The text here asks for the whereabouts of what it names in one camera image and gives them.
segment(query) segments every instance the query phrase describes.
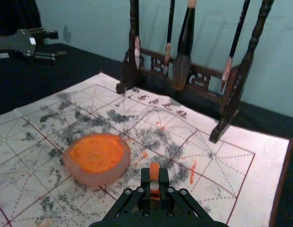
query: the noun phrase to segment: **paper sheet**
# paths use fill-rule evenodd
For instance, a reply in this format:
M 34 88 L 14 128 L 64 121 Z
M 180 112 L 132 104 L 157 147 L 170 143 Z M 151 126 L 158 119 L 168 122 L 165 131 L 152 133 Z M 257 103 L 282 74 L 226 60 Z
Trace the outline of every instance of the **paper sheet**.
M 214 144 L 214 119 L 138 88 L 116 94 L 117 83 L 100 73 L 0 116 L 0 226 L 88 226 L 123 189 L 140 185 L 151 162 L 213 219 L 268 226 L 288 140 L 231 126 Z M 93 132 L 121 135 L 131 164 L 116 183 L 88 188 L 70 176 L 62 153 Z

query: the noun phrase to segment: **calligraphy brush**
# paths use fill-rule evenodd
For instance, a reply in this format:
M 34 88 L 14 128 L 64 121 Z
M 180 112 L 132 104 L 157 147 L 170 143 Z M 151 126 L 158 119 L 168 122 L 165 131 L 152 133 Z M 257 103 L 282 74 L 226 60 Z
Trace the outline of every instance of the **calligraphy brush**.
M 135 63 L 137 70 L 139 71 L 140 67 L 140 38 L 139 38 L 139 1 L 135 0 Z
M 247 14 L 247 10 L 249 8 L 249 5 L 250 5 L 250 0 L 245 0 L 244 2 L 244 5 L 243 5 L 243 9 L 242 9 L 242 12 L 241 12 L 241 16 L 240 16 L 240 19 L 239 19 L 239 22 L 238 22 L 238 26 L 237 26 L 237 29 L 236 29 L 236 33 L 235 33 L 235 37 L 233 38 L 233 44 L 232 44 L 232 48 L 231 48 L 231 51 L 230 51 L 230 56 L 228 58 L 228 61 L 226 63 L 226 66 L 225 66 L 225 69 L 224 69 L 224 72 L 223 72 L 223 75 L 222 75 L 222 84 L 221 84 L 221 91 L 223 90 L 227 80 L 228 80 L 228 77 L 230 76 L 230 72 L 231 72 L 231 69 L 232 69 L 232 64 L 233 64 L 233 56 L 235 54 L 235 51 L 236 51 L 236 47 L 237 47 L 237 44 L 238 44 L 238 40 L 239 40 L 239 37 L 240 37 L 240 33 L 241 33 L 241 30 L 242 30 L 242 27 L 243 27 L 243 24 L 244 24 L 244 20 L 245 20 L 245 16 Z
M 173 20 L 174 20 L 174 9 L 175 9 L 175 0 L 171 0 L 169 25 L 168 25 L 168 31 L 167 31 L 166 48 L 165 48 L 165 56 L 164 56 L 164 76 L 165 77 L 167 77 L 168 74 L 169 74 L 169 64 L 170 64 L 170 58 L 171 58 L 171 38 L 172 38 L 172 28 L 173 28 Z
M 195 8 L 197 0 L 188 0 L 179 41 L 178 52 L 173 66 L 173 88 L 183 90 L 191 67 L 190 53 L 193 47 Z

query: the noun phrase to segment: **brush bristles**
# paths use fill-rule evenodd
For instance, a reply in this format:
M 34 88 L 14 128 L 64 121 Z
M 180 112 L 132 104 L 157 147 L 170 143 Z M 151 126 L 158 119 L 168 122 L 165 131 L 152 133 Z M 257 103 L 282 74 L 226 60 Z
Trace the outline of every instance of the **brush bristles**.
M 173 89 L 183 90 L 191 67 L 190 56 L 178 54 L 173 66 Z

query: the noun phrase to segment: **black table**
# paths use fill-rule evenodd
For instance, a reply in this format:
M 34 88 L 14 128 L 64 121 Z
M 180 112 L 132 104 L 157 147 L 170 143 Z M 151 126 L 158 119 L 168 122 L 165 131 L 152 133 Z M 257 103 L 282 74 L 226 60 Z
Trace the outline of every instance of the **black table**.
M 46 45 L 40 47 L 39 51 L 67 51 L 68 54 L 57 59 L 55 66 L 28 66 L 15 59 L 0 61 L 0 114 L 64 90 L 99 72 L 116 79 L 121 74 L 121 62 L 68 45 Z M 186 107 L 219 119 L 216 104 L 198 98 L 189 91 L 175 92 L 160 79 L 150 79 L 141 88 L 170 96 Z M 278 137 L 293 138 L 293 118 L 244 102 L 240 103 L 240 112 L 233 125 Z M 277 212 L 276 226 L 293 227 L 293 154 Z

